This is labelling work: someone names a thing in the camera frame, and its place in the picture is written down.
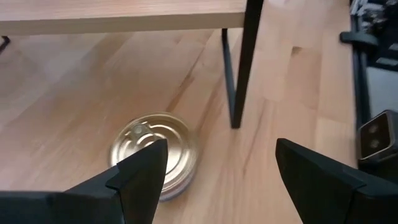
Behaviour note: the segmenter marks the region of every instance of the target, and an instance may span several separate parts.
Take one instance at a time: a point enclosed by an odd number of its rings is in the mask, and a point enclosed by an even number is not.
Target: black metal table leg
[[[239,61],[238,82],[234,88],[231,53],[228,45],[228,29],[222,30],[224,69],[226,88],[228,94],[229,116],[231,127],[241,127],[244,102],[248,89],[250,70],[253,61],[254,48],[256,46],[257,32],[259,28],[262,4],[264,0],[248,0],[244,14],[242,49]]]
[[[0,45],[0,54],[11,42],[10,38],[8,38],[7,36],[1,36],[1,38],[3,39],[3,43]]]

